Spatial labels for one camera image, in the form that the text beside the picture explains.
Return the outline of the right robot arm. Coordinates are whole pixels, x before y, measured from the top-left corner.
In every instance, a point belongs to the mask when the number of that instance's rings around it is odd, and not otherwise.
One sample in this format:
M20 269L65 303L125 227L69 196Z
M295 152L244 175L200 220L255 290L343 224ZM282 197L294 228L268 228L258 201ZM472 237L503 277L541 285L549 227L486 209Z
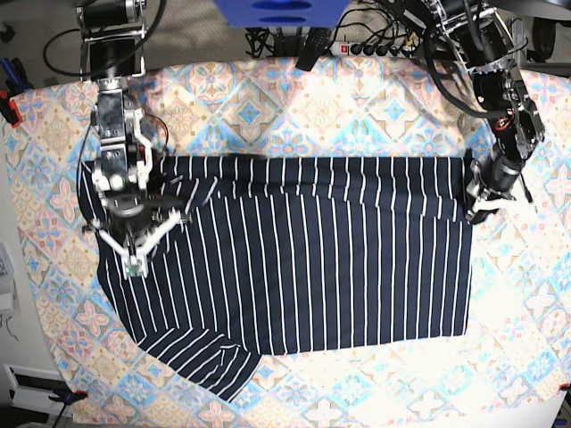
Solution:
M156 30L148 24L143 1L80 1L81 73L97 85L92 125L100 153L92 183L106 220L93 227L120 255L145 257L179 219L181 207L161 196L165 174L155 170L160 155L143 132L147 117L129 91L129 82L145 74L144 45Z

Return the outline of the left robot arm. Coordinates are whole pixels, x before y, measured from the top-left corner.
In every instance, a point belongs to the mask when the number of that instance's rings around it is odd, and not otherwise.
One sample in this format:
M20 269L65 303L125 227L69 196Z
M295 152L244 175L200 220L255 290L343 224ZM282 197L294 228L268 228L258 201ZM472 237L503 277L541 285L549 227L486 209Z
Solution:
M432 18L422 38L429 75L449 103L486 120L494 136L487 158L469 165L465 218L477 225L497 210L521 206L511 191L525 185L523 169L543 142L545 128L512 56L513 38L496 9L482 1L431 1L428 9ZM449 48L466 70L478 109L443 84L434 63L438 45Z

